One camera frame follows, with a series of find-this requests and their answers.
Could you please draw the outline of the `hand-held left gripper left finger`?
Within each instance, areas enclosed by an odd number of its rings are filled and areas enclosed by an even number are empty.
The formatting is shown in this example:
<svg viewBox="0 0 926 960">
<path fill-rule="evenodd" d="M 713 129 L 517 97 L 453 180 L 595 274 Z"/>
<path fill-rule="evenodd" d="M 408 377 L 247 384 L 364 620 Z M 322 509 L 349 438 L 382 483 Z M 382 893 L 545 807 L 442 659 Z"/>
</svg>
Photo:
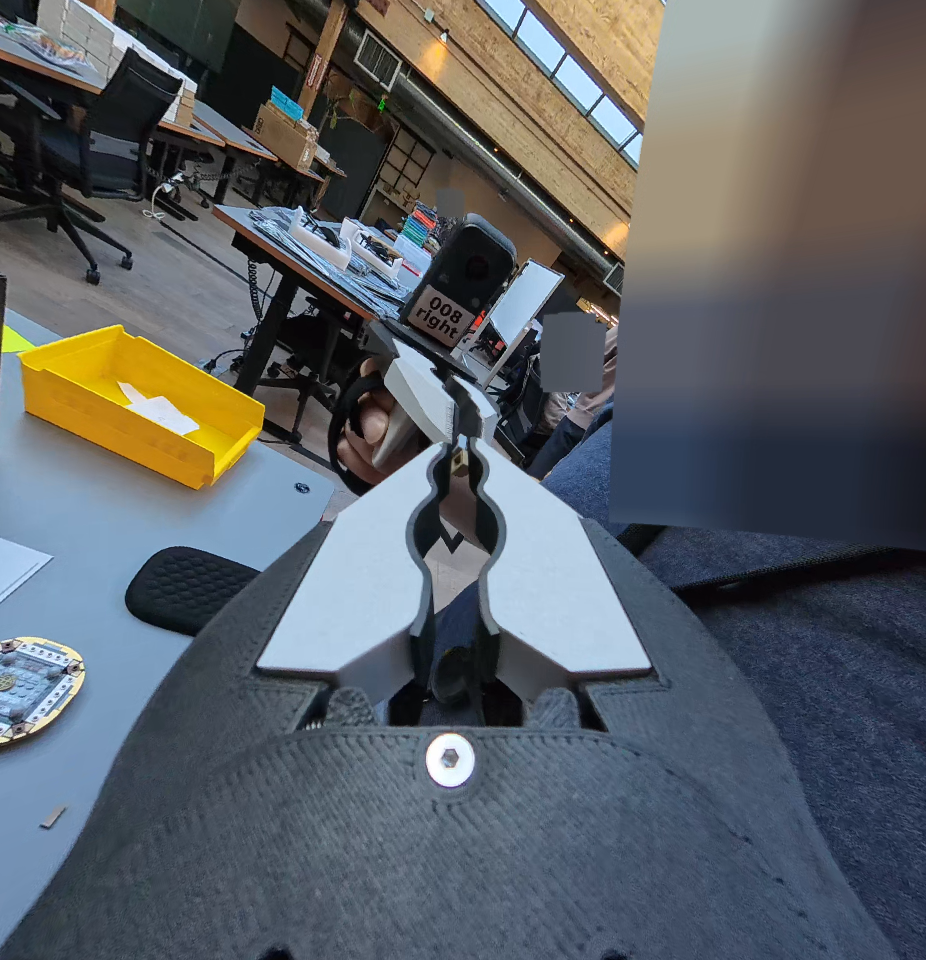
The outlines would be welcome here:
<svg viewBox="0 0 926 960">
<path fill-rule="evenodd" d="M 432 575 L 451 447 L 438 443 L 343 510 L 256 662 L 273 675 L 339 688 L 427 685 Z"/>
</svg>

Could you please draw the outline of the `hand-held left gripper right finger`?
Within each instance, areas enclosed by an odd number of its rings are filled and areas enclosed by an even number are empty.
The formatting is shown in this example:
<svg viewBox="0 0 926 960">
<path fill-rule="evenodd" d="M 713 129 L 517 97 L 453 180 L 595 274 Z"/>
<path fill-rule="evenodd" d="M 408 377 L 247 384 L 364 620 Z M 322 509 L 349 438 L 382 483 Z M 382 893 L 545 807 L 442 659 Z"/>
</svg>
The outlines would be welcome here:
<svg viewBox="0 0 926 960">
<path fill-rule="evenodd" d="M 479 575 L 479 671 L 505 685 L 644 677 L 651 660 L 576 511 L 480 438 L 467 441 Z"/>
</svg>

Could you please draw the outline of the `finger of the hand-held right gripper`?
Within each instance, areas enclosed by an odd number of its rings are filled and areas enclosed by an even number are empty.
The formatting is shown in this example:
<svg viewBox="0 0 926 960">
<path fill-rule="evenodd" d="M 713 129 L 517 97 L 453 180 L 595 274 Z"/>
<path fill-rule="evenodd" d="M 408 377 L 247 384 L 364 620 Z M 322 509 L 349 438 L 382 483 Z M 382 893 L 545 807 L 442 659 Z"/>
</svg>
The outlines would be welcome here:
<svg viewBox="0 0 926 960">
<path fill-rule="evenodd" d="M 456 436 L 492 441 L 499 421 L 494 402 L 477 385 L 459 377 L 451 378 L 451 397 L 456 405 Z"/>
<path fill-rule="evenodd" d="M 400 450 L 415 429 L 433 443 L 454 439 L 456 404 L 427 358 L 394 359 L 385 373 L 384 387 L 395 400 L 384 450 Z"/>
</svg>

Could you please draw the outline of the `person's right hand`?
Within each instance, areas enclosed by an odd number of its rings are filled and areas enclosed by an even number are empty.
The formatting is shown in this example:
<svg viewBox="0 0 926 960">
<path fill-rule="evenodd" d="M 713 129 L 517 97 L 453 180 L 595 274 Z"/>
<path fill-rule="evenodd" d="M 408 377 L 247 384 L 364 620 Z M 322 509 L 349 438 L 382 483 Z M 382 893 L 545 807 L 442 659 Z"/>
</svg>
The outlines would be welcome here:
<svg viewBox="0 0 926 960">
<path fill-rule="evenodd" d="M 395 473 L 406 461 L 392 453 L 382 468 L 373 465 L 394 411 L 394 397 L 382 385 L 375 360 L 366 358 L 342 390 L 327 434 L 329 460 L 344 485 L 361 495 Z"/>
</svg>

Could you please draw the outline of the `stack of colourful boxes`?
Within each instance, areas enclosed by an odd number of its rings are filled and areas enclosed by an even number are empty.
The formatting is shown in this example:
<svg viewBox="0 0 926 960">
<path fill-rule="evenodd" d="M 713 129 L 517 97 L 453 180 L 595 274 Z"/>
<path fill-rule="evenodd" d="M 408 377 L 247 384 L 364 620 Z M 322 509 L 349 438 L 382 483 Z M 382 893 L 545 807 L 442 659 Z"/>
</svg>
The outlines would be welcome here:
<svg viewBox="0 0 926 960">
<path fill-rule="evenodd" d="M 395 243 L 399 255 L 405 263 L 414 265 L 418 273 L 424 272 L 432 259 L 432 254 L 424 248 L 426 241 L 437 224 L 436 212 L 424 204 L 417 203 L 405 218 L 401 232 Z"/>
</svg>

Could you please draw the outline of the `white gripper holder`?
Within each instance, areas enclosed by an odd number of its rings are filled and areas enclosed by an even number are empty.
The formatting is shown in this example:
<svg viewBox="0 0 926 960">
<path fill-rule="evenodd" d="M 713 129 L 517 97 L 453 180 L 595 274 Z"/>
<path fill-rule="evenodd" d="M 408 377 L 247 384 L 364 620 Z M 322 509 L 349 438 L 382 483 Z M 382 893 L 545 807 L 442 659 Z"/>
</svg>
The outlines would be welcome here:
<svg viewBox="0 0 926 960">
<path fill-rule="evenodd" d="M 316 221 L 302 206 L 292 211 L 287 227 L 289 236 L 301 247 L 323 258 L 340 271 L 349 267 L 351 244 L 332 228 Z"/>
<path fill-rule="evenodd" d="M 360 258 L 373 271 L 391 282 L 397 281 L 403 257 L 392 244 L 380 239 L 370 228 L 351 218 L 342 221 L 340 239 L 348 240 L 351 254 Z"/>
</svg>

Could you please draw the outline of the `grey desk with black legs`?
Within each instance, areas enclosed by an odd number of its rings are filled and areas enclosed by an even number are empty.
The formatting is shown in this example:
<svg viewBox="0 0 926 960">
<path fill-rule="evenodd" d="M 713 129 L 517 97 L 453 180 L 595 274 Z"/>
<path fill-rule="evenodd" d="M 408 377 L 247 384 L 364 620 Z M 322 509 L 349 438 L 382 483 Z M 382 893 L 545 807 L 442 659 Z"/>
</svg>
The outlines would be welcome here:
<svg viewBox="0 0 926 960">
<path fill-rule="evenodd" d="M 307 402 L 334 411 L 342 388 L 358 369 L 368 341 L 364 328 L 396 317 L 380 297 L 359 293 L 354 280 L 292 244 L 274 210 L 217 206 L 214 216 L 234 231 L 232 246 L 250 267 L 253 309 L 261 313 L 249 343 L 238 353 L 235 388 L 252 396 L 256 389 L 289 390 L 298 396 L 293 426 L 265 418 L 275 439 L 306 455 L 300 424 Z"/>
</svg>

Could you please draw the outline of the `white paper slip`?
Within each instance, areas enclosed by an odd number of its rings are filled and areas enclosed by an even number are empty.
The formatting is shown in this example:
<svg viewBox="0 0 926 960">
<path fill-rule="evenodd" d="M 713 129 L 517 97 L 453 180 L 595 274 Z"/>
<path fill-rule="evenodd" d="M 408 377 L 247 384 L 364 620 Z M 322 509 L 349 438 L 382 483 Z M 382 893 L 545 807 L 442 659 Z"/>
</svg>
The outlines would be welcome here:
<svg viewBox="0 0 926 960">
<path fill-rule="evenodd" d="M 145 420 L 156 424 L 178 436 L 186 436 L 200 429 L 200 425 L 164 396 L 146 397 L 132 384 L 118 381 L 117 385 L 129 402 L 126 409 Z"/>
</svg>

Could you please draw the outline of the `white instruction booklet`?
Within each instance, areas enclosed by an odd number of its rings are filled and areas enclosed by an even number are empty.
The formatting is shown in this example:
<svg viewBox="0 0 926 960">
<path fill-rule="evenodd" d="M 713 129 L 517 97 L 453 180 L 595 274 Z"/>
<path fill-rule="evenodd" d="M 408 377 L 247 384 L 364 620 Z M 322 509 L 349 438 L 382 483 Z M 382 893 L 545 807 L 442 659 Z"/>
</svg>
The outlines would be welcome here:
<svg viewBox="0 0 926 960">
<path fill-rule="evenodd" d="M 51 559 L 51 555 L 0 537 L 0 604 Z"/>
</svg>

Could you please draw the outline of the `yellow plastic bin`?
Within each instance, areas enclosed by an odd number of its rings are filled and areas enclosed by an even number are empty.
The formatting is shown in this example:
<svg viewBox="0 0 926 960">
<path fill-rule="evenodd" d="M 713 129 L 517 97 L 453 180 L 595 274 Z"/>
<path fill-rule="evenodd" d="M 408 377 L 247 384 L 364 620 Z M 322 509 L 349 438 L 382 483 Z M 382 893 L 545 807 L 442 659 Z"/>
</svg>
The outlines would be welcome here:
<svg viewBox="0 0 926 960">
<path fill-rule="evenodd" d="M 20 355 L 26 412 L 193 490 L 214 485 L 262 429 L 250 396 L 120 325 Z M 178 436 L 126 409 L 117 382 L 163 396 L 200 429 Z"/>
</svg>

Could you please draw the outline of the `black mesh office chair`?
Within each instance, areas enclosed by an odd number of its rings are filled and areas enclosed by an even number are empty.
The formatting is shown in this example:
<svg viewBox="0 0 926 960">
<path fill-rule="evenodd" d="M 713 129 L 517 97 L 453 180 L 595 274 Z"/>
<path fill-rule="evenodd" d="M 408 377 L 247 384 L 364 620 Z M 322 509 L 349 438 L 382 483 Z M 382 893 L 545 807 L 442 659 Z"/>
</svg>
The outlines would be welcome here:
<svg viewBox="0 0 926 960">
<path fill-rule="evenodd" d="M 97 227 L 104 217 L 89 214 L 64 189 L 86 199 L 143 201 L 146 148 L 181 86 L 180 78 L 128 50 L 72 128 L 44 99 L 0 75 L 0 92 L 15 98 L 13 107 L 0 104 L 0 131 L 13 142 L 16 183 L 0 186 L 0 197 L 15 203 L 0 211 L 0 222 L 41 219 L 50 233 L 63 230 L 87 262 L 89 284 L 99 284 L 100 273 L 82 234 L 120 251 L 121 268 L 132 270 L 132 252 Z"/>
</svg>

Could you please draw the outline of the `stack of white boxes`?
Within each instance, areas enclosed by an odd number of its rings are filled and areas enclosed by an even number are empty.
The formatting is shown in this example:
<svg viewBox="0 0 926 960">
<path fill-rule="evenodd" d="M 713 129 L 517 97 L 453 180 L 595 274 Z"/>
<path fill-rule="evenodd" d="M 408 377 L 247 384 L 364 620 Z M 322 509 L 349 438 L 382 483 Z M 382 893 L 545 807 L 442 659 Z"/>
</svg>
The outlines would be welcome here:
<svg viewBox="0 0 926 960">
<path fill-rule="evenodd" d="M 133 50 L 149 64 L 181 81 L 181 88 L 161 124 L 188 128 L 192 123 L 196 82 L 94 9 L 77 1 L 40 1 L 37 26 L 55 40 L 82 51 L 99 74 L 100 87 L 110 80 L 127 51 Z"/>
</svg>

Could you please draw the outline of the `clear bag of colourful parts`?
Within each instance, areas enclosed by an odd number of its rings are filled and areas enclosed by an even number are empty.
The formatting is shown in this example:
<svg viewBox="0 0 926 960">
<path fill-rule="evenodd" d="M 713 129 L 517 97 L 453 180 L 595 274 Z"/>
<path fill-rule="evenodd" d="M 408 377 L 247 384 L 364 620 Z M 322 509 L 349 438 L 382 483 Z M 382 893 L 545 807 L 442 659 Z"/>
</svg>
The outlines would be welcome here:
<svg viewBox="0 0 926 960">
<path fill-rule="evenodd" d="M 11 21 L 0 13 L 0 37 L 26 49 L 48 64 L 76 72 L 89 68 L 84 52 L 53 39 L 45 30 Z"/>
</svg>

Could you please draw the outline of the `grey ceiling duct pipe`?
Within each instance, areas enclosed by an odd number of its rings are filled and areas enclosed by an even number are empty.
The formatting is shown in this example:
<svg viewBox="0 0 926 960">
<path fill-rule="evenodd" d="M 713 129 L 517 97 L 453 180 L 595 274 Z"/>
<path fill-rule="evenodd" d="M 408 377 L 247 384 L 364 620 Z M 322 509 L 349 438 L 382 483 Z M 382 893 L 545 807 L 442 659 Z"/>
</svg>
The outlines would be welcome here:
<svg viewBox="0 0 926 960">
<path fill-rule="evenodd" d="M 414 132 L 487 178 L 506 202 L 518 207 L 596 278 L 604 281 L 613 271 L 624 272 L 621 255 L 609 251 L 585 227 L 571 222 L 563 206 L 504 151 L 494 150 L 493 142 L 427 80 L 399 70 L 388 104 Z"/>
</svg>

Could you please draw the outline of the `wall air vent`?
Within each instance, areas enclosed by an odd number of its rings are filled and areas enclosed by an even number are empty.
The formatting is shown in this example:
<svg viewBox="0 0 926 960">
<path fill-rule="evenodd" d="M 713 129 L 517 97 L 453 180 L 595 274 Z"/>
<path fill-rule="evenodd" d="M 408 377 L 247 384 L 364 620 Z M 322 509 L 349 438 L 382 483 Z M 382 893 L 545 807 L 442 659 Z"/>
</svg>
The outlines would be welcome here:
<svg viewBox="0 0 926 960">
<path fill-rule="evenodd" d="M 353 59 L 354 63 L 383 90 L 392 91 L 403 61 L 371 30 L 364 31 Z"/>
</svg>

